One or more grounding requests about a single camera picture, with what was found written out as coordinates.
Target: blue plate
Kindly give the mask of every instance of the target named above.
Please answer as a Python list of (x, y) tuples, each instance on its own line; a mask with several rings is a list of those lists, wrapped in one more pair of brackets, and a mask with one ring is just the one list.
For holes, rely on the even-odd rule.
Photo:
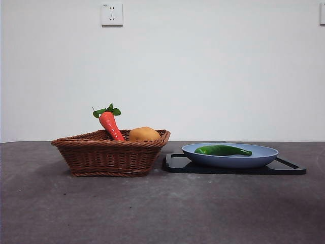
[[(210, 145), (228, 145), (239, 147), (244, 150), (252, 151), (252, 155), (214, 156), (197, 154), (194, 152), (198, 147)], [(186, 145), (182, 147), (182, 150), (184, 154), (195, 163), (233, 169), (261, 167), (275, 160), (276, 156), (279, 154), (277, 150), (264, 146), (217, 142)]]

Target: basket rim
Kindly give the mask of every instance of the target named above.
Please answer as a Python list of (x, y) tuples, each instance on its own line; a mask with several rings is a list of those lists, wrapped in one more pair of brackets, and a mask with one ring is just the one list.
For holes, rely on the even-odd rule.
[(105, 139), (76, 139), (74, 137), (82, 137), (82, 136), (89, 136), (91, 134), (95, 134), (98, 132), (102, 132), (105, 130), (97, 130), (90, 133), (69, 136), (58, 138), (56, 140), (51, 141), (52, 145), (59, 145), (65, 143), (67, 146), (78, 146), (78, 145), (89, 145), (89, 146), (144, 146), (144, 147), (157, 147), (157, 146), (164, 146), (167, 144), (168, 139), (170, 137), (170, 132), (167, 130), (156, 130), (160, 132), (164, 132), (161, 136), (161, 139), (158, 140), (137, 140), (137, 141), (118, 141), (118, 140), (105, 140)]

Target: green leaf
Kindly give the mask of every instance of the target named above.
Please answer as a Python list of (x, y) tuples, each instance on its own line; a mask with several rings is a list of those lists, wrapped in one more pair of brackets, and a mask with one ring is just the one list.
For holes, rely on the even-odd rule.
[(106, 111), (106, 108), (103, 108), (103, 109), (100, 109), (100, 110), (96, 110), (96, 111), (94, 111), (94, 112), (92, 113), (92, 115), (95, 116), (96, 118), (99, 118), (100, 115), (101, 115), (102, 113), (104, 113), (105, 111)]
[(115, 116), (121, 115), (121, 111), (118, 108), (114, 108), (112, 113)]
[(108, 112), (113, 112), (113, 104), (111, 103), (110, 106), (106, 109)]

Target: toy vegetable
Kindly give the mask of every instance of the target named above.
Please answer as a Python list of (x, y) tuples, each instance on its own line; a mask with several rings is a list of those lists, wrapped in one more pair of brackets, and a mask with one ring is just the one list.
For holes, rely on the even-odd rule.
[(128, 134), (128, 139), (130, 141), (136, 141), (136, 140), (148, 140), (148, 141), (154, 141), (161, 139), (160, 134), (150, 127), (140, 127), (130, 130)]
[(114, 140), (125, 140), (120, 130), (118, 129), (114, 118), (114, 116), (121, 115), (121, 111), (118, 108), (113, 108), (112, 103), (108, 108), (96, 110), (92, 114), (96, 118), (100, 119), (101, 125), (113, 137)]
[(201, 146), (195, 151), (197, 154), (215, 155), (215, 156), (229, 156), (229, 155), (252, 155), (252, 151), (247, 151), (234, 146), (227, 145), (212, 145)]

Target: orange fruit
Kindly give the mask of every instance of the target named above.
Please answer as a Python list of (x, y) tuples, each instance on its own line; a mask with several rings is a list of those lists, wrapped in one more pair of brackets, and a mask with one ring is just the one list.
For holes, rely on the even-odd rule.
[(154, 141), (160, 139), (160, 134), (150, 127), (140, 127), (130, 130), (128, 139), (130, 141), (145, 140)]

